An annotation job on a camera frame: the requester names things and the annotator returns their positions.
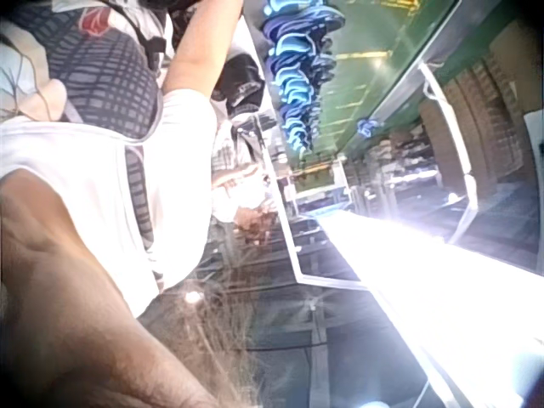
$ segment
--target sneaker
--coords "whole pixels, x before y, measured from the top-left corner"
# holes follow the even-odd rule
[[[325,34],[339,30],[346,24],[346,18],[332,6],[308,7],[295,15],[278,15],[263,25],[263,34],[272,43],[277,43],[287,34],[312,34],[322,38]]]
[[[283,86],[280,88],[280,96],[288,98],[289,94],[294,91],[305,92],[310,96],[314,96],[314,88],[309,83],[306,76],[301,78],[292,78],[285,81]]]
[[[309,105],[312,102],[312,96],[314,90],[311,88],[311,93],[305,91],[293,90],[285,98],[282,99],[283,102],[288,105],[298,104],[298,105]]]
[[[264,6],[264,15],[296,12],[300,8],[323,4],[323,0],[269,0]]]
[[[282,55],[283,53],[317,55],[317,47],[314,40],[308,34],[292,32],[281,37],[276,46],[271,48],[269,56]]]

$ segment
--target backpack strap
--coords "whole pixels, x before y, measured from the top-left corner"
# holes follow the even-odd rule
[[[117,13],[122,15],[128,22],[128,24],[134,29],[139,44],[144,48],[145,58],[147,59],[147,66],[153,72],[159,72],[160,66],[159,54],[164,54],[167,51],[167,40],[162,37],[152,37],[149,40],[144,37],[139,27],[128,17],[123,6],[110,2],[109,0],[99,0],[101,3],[111,7]]]

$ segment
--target metal pole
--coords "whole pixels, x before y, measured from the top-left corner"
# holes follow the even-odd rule
[[[476,179],[471,174],[472,165],[470,158],[468,157],[467,146],[462,138],[461,129],[457,122],[456,113],[448,100],[445,98],[444,92],[439,85],[439,82],[434,77],[430,68],[425,63],[419,64],[419,70],[425,77],[425,86],[423,87],[423,93],[432,100],[435,100],[438,104],[448,128],[450,129],[451,137],[453,138],[453,144],[456,147],[457,154],[459,155],[459,161],[461,162],[461,169],[464,174],[465,187],[467,189],[468,206],[464,214],[457,225],[457,229],[453,236],[450,238],[450,244],[455,244],[459,239],[467,232],[468,227],[476,218],[478,214],[478,190],[476,185]]]

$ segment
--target person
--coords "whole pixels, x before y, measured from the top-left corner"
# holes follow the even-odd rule
[[[236,128],[221,108],[213,107],[218,129],[212,149],[212,215],[234,223],[247,243],[261,244],[277,217],[268,175],[244,138],[233,137]]]
[[[135,317],[158,294],[153,271],[173,286],[205,246],[209,99],[242,0],[201,0],[161,89],[167,26],[125,3],[26,5],[1,24],[2,362],[47,406],[216,407]],[[129,188],[134,156],[152,260]],[[183,189],[180,174],[191,175]]]

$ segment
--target white shirt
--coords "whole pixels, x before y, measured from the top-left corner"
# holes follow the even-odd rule
[[[0,125],[0,179],[25,169],[48,183],[138,316],[158,294],[152,270],[164,274],[165,287],[171,287],[200,261],[210,218],[216,126],[204,95],[182,89],[164,97],[161,123],[144,142],[153,264],[133,213],[119,133],[20,117],[6,121]]]

